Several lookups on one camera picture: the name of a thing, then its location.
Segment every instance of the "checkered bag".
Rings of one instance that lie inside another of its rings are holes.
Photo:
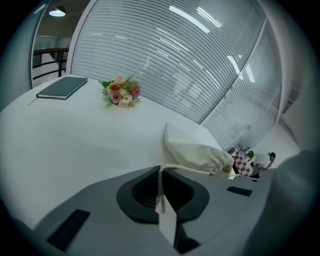
[[[233,159],[233,165],[235,166],[236,170],[240,175],[250,176],[253,173],[254,169],[251,167],[250,164],[246,162],[246,160],[243,158],[239,151],[235,152]]]

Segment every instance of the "white table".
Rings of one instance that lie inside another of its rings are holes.
[[[57,79],[26,92],[0,113],[2,198],[9,212],[32,229],[90,184],[176,164],[164,145],[167,122],[221,149],[206,128],[147,98],[136,109],[106,108],[102,85],[93,79],[67,100],[31,103]]]

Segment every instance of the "black cap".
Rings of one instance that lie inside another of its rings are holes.
[[[273,152],[268,153],[268,155],[269,155],[270,157],[274,157],[274,158],[276,158],[276,154],[275,154],[275,153],[273,153]]]

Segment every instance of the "person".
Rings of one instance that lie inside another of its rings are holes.
[[[273,152],[271,152],[271,153],[268,153],[268,155],[269,155],[270,163],[268,164],[268,166],[267,166],[266,168],[260,166],[260,167],[259,167],[259,170],[260,170],[261,172],[266,171],[266,170],[271,169],[271,168],[275,168],[275,158],[276,158],[276,154],[273,153]]]

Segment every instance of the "notebook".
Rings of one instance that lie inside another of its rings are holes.
[[[83,77],[63,77],[40,91],[36,97],[66,100],[87,81],[88,78]]]

